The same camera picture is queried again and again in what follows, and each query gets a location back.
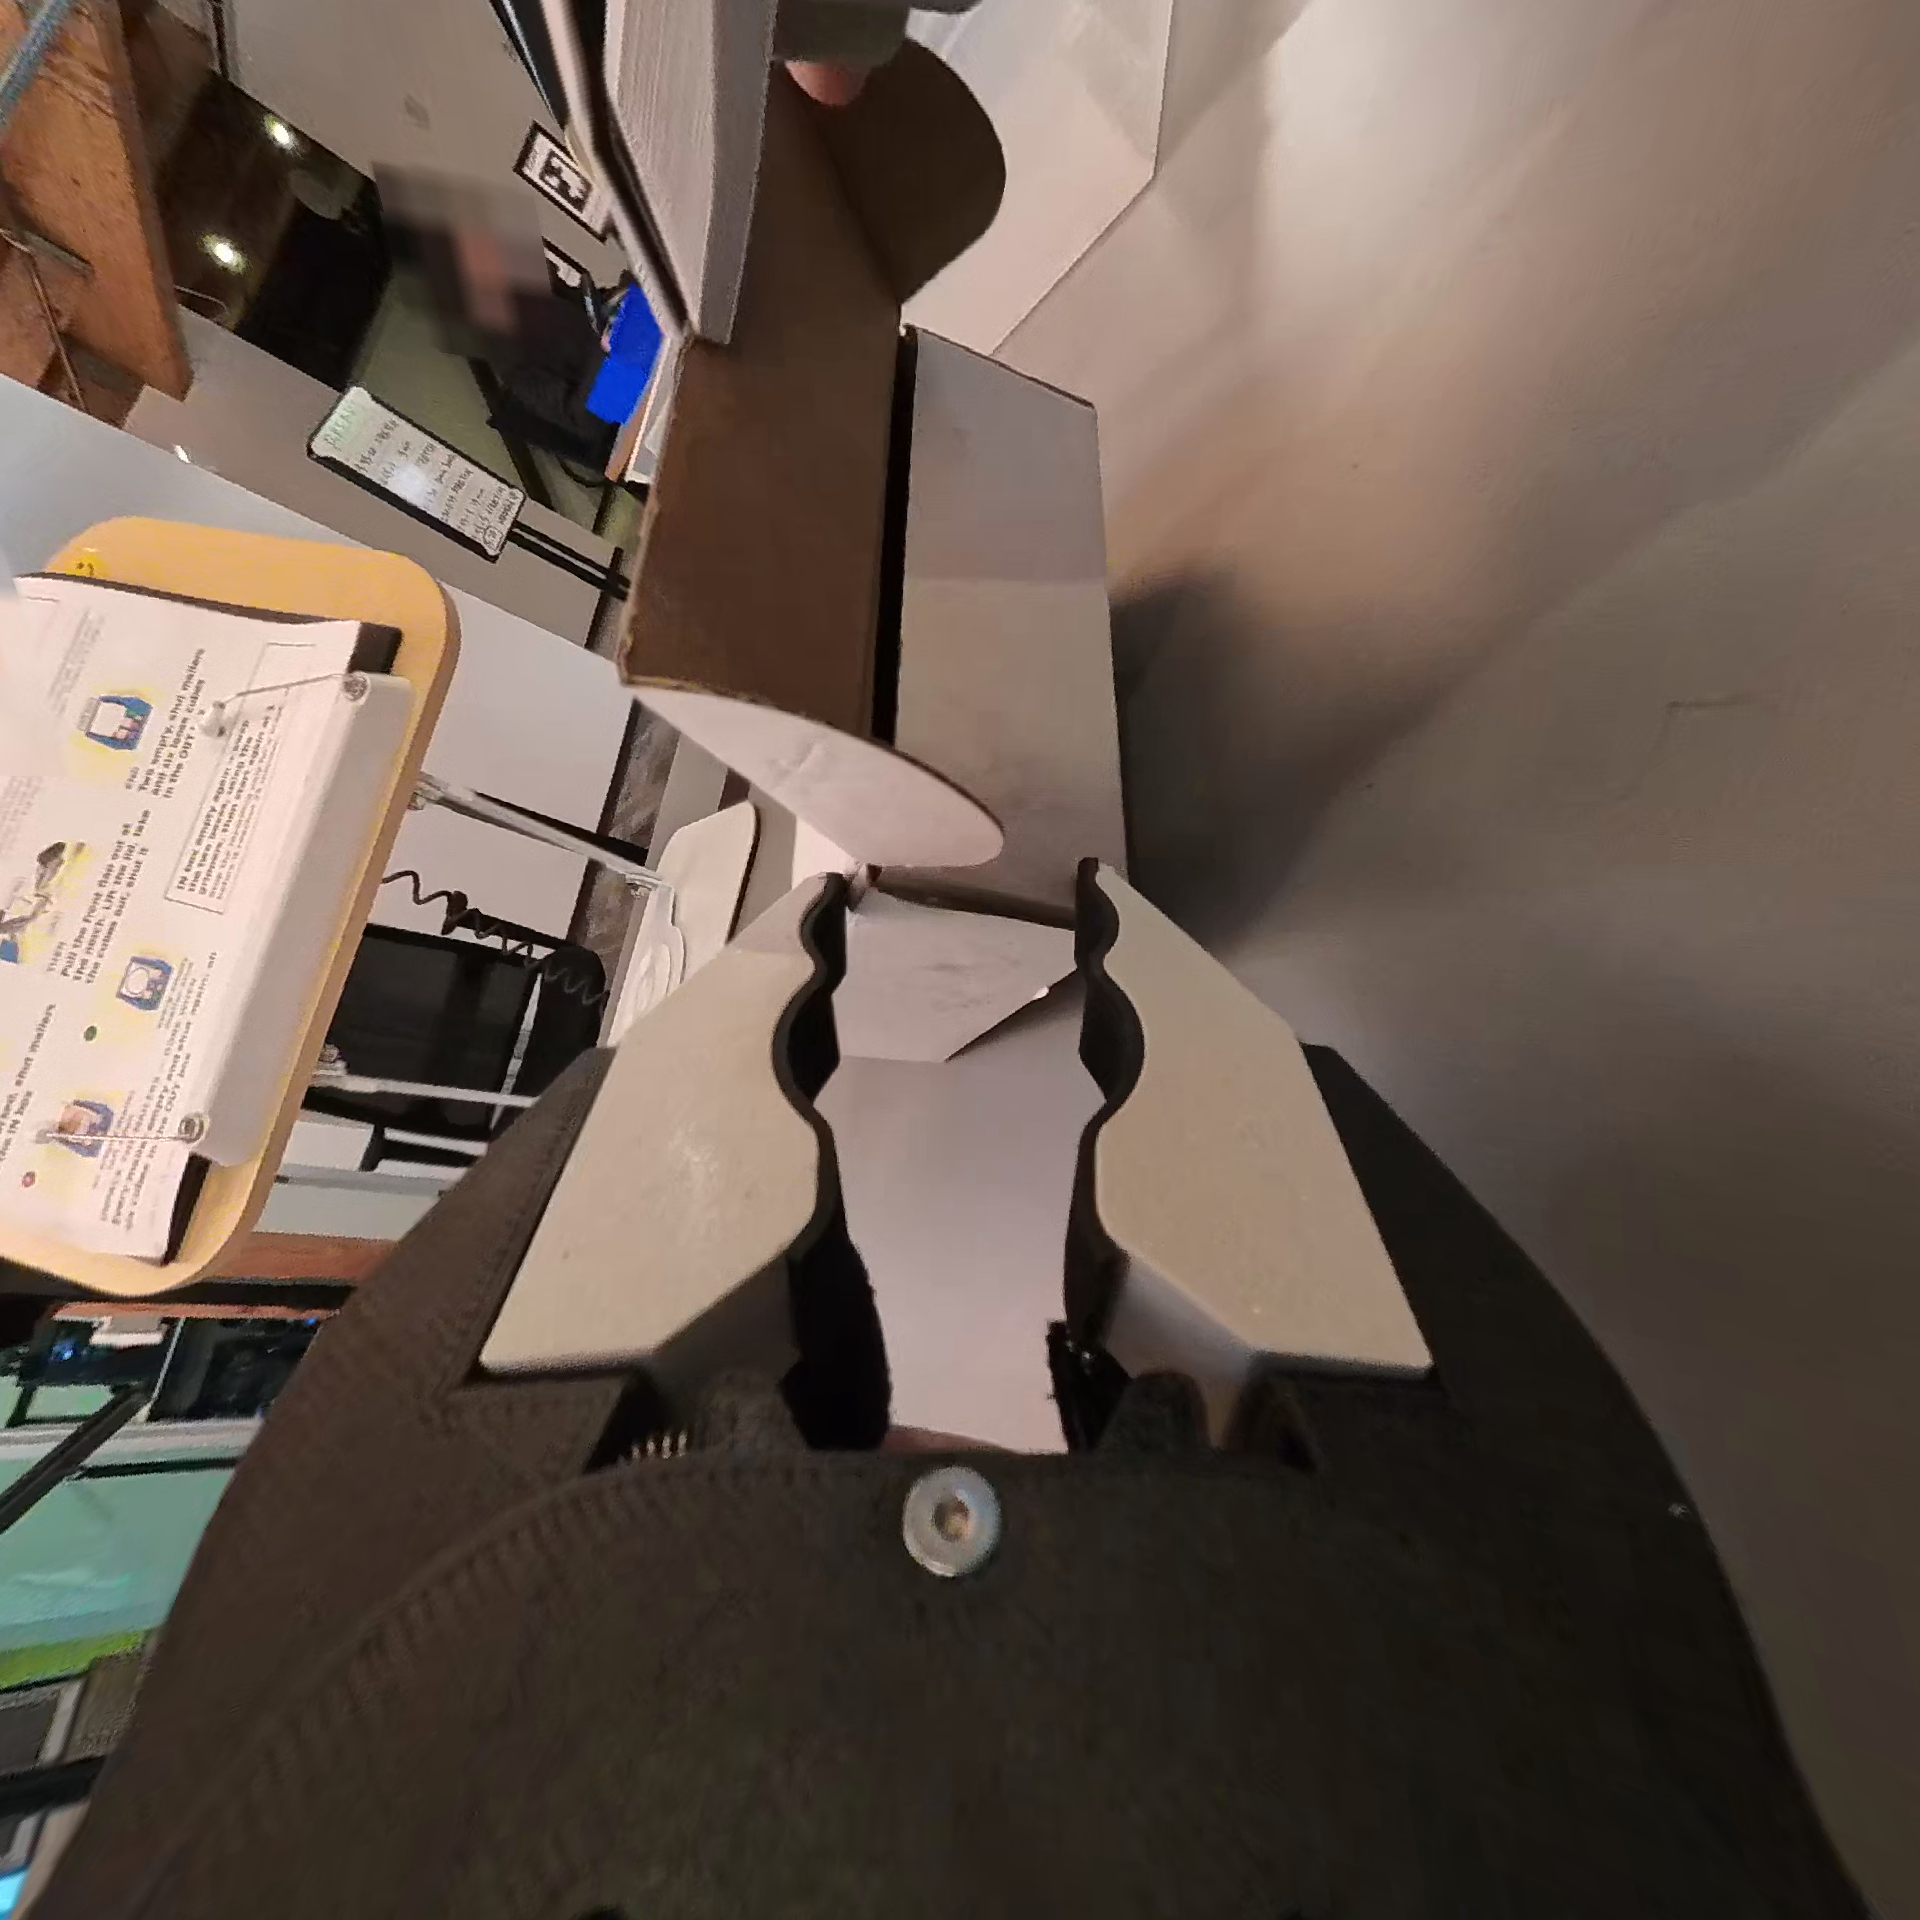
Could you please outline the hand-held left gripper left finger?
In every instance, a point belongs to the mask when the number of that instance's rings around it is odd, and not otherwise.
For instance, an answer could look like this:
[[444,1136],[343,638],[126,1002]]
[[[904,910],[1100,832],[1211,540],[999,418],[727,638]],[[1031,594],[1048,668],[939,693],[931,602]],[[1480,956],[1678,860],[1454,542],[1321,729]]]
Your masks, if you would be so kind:
[[782,1377],[796,1283],[829,1230],[817,1093],[840,1051],[847,881],[756,916],[609,1051],[478,1354],[487,1377]]

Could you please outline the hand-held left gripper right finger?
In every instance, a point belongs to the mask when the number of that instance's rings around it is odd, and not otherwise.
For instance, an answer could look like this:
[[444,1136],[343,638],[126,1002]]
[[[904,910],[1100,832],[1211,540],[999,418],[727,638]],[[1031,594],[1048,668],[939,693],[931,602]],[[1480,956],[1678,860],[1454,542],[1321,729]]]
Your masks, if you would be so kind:
[[1129,1378],[1179,1377],[1205,1429],[1256,1385],[1412,1385],[1432,1354],[1294,1028],[1113,864],[1075,876],[1077,1141],[1063,1330]]

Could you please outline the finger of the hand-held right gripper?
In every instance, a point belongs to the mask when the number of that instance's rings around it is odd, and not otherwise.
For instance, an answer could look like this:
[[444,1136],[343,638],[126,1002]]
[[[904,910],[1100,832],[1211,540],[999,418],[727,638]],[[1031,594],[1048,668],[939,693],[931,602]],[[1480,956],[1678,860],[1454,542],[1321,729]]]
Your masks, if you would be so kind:
[[776,2],[612,2],[599,56],[614,227],[668,318],[735,323],[760,170]]

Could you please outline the white cardboard box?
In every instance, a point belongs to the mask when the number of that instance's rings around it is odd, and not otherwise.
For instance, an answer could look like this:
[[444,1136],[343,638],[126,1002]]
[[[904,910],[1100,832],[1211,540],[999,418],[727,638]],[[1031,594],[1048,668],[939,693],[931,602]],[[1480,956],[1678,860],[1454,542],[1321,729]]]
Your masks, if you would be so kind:
[[[928,328],[991,336],[1069,9],[913,9],[776,4],[735,323],[647,403],[617,662],[678,739],[653,864],[749,800],[734,938],[843,876],[843,1051],[934,1066],[1071,972],[1077,868],[1127,832],[1095,409]],[[829,110],[792,57],[875,67]]]

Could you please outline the blue storage crate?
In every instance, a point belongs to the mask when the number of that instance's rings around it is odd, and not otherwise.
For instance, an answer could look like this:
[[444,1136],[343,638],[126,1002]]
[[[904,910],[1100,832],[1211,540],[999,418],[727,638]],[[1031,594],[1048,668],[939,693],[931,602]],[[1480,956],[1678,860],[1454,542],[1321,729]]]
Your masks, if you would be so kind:
[[584,412],[603,426],[625,426],[653,387],[665,336],[655,312],[625,278],[595,308],[599,361],[584,392]]

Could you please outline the wooden document board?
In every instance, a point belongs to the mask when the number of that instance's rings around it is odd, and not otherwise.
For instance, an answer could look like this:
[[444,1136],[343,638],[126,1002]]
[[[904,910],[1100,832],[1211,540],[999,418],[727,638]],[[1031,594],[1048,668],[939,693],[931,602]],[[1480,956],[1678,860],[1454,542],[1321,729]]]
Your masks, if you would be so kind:
[[7,1224],[1,1227],[7,1261],[86,1294],[128,1298],[147,1286],[171,1290],[197,1280],[254,1230],[264,1209],[308,1077],[319,1068],[351,950],[367,925],[381,864],[393,851],[403,811],[422,773],[424,745],[440,718],[462,644],[460,617],[440,585],[411,561],[351,544],[244,536],[169,520],[100,522],[65,542],[46,568],[17,576],[32,573],[126,585],[217,609],[396,628],[399,644],[391,672],[413,690],[413,714],[387,780],[380,819],[359,846],[351,894],[328,929],[327,972],[303,1008],[303,1034],[277,1061],[278,1107],[262,1146],[236,1165],[208,1171],[176,1253],[155,1264],[88,1256]]

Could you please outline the wooden shelf board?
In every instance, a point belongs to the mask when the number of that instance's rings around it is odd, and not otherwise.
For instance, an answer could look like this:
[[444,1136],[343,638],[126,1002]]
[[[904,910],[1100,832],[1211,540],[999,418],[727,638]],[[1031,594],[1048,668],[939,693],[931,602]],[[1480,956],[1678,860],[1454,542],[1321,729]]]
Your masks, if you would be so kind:
[[147,1286],[128,1298],[84,1294],[60,1304],[60,1321],[110,1316],[206,1321],[308,1321],[345,1307],[393,1253],[391,1240],[254,1232],[197,1280]]

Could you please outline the wooden beam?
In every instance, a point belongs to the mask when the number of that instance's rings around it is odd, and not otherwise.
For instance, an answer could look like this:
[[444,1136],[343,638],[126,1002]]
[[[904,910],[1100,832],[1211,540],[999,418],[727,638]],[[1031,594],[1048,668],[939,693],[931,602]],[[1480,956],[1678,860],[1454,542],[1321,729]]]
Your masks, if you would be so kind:
[[189,364],[116,4],[1,4],[1,373],[107,426]]

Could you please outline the printed instruction sheet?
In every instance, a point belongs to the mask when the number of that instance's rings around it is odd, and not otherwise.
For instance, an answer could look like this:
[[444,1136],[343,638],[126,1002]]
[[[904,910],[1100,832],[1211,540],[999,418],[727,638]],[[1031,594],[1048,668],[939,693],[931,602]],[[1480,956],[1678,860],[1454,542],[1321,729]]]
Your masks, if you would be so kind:
[[396,628],[5,594],[5,1224],[161,1261],[278,1107],[413,714]]

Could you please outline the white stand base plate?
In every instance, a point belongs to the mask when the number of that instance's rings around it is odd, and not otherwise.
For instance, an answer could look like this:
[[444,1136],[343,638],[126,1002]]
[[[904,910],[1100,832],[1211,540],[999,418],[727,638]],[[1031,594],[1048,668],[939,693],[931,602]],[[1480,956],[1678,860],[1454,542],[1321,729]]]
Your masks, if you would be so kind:
[[758,811],[749,800],[708,811],[665,841],[659,884],[639,888],[608,984],[601,1046],[621,1042],[729,944],[756,844]]

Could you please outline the framed wall sign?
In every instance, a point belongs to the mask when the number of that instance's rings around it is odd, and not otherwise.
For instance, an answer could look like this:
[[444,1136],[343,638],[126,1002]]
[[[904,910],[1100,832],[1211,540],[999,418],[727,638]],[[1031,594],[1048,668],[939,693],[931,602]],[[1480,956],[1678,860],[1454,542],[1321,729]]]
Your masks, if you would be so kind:
[[496,565],[525,491],[480,467],[367,389],[345,389],[305,440],[305,458]]

